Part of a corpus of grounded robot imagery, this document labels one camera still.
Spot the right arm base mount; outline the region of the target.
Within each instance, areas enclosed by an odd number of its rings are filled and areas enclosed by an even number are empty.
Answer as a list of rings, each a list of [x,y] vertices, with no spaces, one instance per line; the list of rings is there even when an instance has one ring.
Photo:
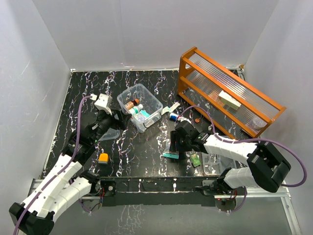
[[[210,183],[208,186],[194,187],[193,191],[200,191],[202,194],[204,194],[204,192],[209,192],[213,195],[231,193],[230,199],[235,199],[237,197],[237,190],[235,188],[231,188],[225,182],[226,174],[230,170],[231,168],[227,168],[215,181]]]

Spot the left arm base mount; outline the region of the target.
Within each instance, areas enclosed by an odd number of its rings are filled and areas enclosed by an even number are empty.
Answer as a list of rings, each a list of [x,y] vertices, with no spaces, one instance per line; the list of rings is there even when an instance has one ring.
[[[115,196],[115,181],[102,181],[99,174],[87,170],[82,172],[79,178],[85,179],[89,184],[89,190],[86,193],[87,196],[99,196],[101,199],[105,196]]]

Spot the white bottle green label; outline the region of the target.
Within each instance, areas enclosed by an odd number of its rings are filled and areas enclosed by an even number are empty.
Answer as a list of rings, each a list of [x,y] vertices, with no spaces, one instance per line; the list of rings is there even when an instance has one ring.
[[[132,115],[136,115],[138,114],[141,110],[143,109],[143,105],[142,104],[139,104],[137,106],[133,106],[129,112],[132,114]]]

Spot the brown bottle orange cap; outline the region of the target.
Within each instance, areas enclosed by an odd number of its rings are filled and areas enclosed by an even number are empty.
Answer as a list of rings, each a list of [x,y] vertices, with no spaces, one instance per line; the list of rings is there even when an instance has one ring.
[[[134,99],[125,104],[125,108],[130,110],[134,106],[137,106],[140,103],[139,99]]]

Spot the white gauze packet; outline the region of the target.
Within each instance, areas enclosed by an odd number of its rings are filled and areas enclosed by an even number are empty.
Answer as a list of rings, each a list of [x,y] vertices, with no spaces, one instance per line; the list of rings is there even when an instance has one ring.
[[[160,113],[155,113],[153,115],[150,115],[145,121],[144,121],[144,127],[149,128],[154,123],[158,122],[161,119]]]

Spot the blue sachet pack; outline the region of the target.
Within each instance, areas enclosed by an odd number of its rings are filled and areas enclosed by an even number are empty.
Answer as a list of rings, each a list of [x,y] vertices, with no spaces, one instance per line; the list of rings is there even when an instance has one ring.
[[[134,116],[134,118],[139,121],[139,122],[143,122],[145,121],[148,117],[150,116],[150,114],[148,114],[145,110],[141,110],[138,114],[136,114]]]
[[[165,148],[163,150],[162,156],[170,159],[179,159],[178,152],[171,152],[170,151],[171,142],[170,139],[166,140]]]

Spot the clear plastic storage box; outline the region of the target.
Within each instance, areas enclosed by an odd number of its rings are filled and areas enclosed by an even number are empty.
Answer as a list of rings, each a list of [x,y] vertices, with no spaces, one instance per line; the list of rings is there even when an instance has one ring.
[[[161,119],[162,103],[142,84],[136,84],[117,96],[125,114],[131,114],[131,122],[137,131],[144,133]]]

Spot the blue white bandage roll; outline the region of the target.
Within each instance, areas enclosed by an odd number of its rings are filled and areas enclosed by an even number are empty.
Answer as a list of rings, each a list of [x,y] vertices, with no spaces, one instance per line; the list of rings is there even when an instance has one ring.
[[[171,121],[180,121],[181,116],[175,113],[170,113],[169,120]]]

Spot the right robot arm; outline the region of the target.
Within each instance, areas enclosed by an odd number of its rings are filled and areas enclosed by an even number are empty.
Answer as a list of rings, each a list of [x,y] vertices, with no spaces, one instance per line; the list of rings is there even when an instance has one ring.
[[[242,142],[224,138],[211,131],[199,132],[184,120],[171,131],[170,150],[215,154],[244,164],[242,168],[226,168],[203,190],[230,194],[239,187],[258,186],[275,193],[291,169],[290,163],[268,141]]]

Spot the white medicine carton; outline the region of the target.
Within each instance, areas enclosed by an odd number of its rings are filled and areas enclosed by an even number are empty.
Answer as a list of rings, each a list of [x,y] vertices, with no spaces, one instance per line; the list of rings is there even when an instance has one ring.
[[[236,99],[234,99],[232,96],[230,96],[228,93],[221,91],[218,94],[218,99],[224,104],[229,106],[230,108],[234,110],[238,110],[241,107],[241,103],[238,102]]]

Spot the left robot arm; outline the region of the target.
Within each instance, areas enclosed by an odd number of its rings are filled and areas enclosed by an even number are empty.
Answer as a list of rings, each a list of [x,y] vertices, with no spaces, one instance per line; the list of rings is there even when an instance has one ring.
[[[96,121],[81,128],[77,124],[53,169],[22,203],[13,203],[9,214],[14,234],[48,235],[58,218],[84,195],[100,192],[99,176],[88,170],[77,175],[95,151],[95,145],[109,130],[125,130],[130,114],[99,111]]]

